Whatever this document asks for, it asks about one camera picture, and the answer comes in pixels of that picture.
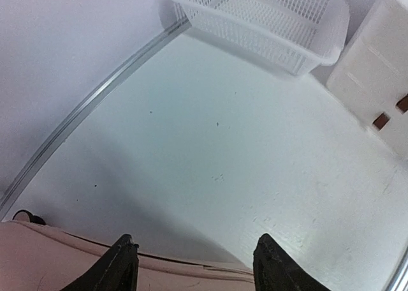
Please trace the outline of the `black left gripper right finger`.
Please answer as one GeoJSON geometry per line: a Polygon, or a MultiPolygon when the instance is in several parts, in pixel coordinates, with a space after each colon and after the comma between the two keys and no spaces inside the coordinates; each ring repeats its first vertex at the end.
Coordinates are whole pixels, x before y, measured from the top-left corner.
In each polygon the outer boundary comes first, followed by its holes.
{"type": "Polygon", "coordinates": [[[260,291],[327,291],[305,272],[269,235],[263,234],[253,253],[255,289],[260,291]]]}

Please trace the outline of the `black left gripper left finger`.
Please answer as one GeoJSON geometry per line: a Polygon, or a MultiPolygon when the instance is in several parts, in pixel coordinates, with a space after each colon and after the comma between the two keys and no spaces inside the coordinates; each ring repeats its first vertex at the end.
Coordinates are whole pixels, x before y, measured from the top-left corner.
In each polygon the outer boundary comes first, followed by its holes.
{"type": "Polygon", "coordinates": [[[63,290],[136,290],[138,248],[129,234],[122,235],[87,272],[63,290]]]}

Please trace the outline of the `white plastic storage bin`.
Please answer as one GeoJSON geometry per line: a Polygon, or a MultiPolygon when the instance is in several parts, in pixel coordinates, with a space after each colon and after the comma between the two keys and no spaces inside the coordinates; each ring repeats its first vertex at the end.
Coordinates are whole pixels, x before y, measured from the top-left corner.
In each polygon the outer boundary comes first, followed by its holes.
{"type": "Polygon", "coordinates": [[[329,76],[328,90],[407,157],[407,0],[376,0],[329,76]]]}

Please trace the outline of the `white perforated plastic basket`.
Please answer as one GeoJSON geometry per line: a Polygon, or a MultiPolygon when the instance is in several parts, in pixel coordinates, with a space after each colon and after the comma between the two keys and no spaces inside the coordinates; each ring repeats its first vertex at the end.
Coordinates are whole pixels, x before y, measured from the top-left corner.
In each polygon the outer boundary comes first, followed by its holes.
{"type": "Polygon", "coordinates": [[[192,27],[292,76],[331,66],[349,25],[344,0],[171,0],[192,27]]]}

